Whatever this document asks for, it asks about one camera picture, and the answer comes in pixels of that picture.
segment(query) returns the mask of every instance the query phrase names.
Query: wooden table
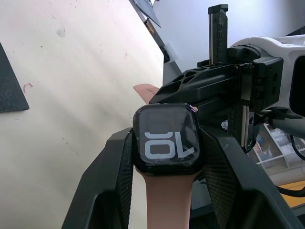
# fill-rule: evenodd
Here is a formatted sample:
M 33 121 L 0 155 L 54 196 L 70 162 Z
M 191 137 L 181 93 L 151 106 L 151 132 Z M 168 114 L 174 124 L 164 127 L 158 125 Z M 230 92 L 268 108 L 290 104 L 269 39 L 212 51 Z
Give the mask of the wooden table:
M 58 229 L 78 182 L 162 84 L 163 55 L 128 0 L 2 0 L 0 42 L 30 109 L 0 113 L 0 228 Z M 131 229 L 146 227 L 134 175 Z

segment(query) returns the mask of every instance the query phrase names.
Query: watch face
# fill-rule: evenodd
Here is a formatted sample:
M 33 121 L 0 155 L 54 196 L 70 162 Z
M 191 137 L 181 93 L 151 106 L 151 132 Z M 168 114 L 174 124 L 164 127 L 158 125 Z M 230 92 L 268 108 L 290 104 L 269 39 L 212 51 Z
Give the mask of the watch face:
M 150 104 L 134 115 L 135 166 L 148 175 L 191 174 L 203 167 L 200 131 L 187 104 Z

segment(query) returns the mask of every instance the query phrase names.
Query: white wall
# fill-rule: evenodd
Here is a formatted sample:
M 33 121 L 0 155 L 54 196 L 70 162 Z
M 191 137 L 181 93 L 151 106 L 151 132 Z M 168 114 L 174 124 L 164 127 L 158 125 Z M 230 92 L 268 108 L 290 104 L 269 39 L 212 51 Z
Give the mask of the white wall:
M 184 72 L 209 58 L 208 7 L 229 4 L 228 45 L 251 36 L 285 36 L 305 26 L 304 0 L 162 0 L 153 5 L 156 30 Z

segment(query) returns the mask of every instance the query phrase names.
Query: watch screen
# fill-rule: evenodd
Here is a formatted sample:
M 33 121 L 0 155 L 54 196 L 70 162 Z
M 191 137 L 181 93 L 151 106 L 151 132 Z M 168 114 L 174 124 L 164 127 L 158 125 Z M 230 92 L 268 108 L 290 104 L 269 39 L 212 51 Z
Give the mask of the watch screen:
M 183 174 L 202 164 L 199 126 L 185 104 L 151 104 L 134 116 L 134 163 L 143 172 Z

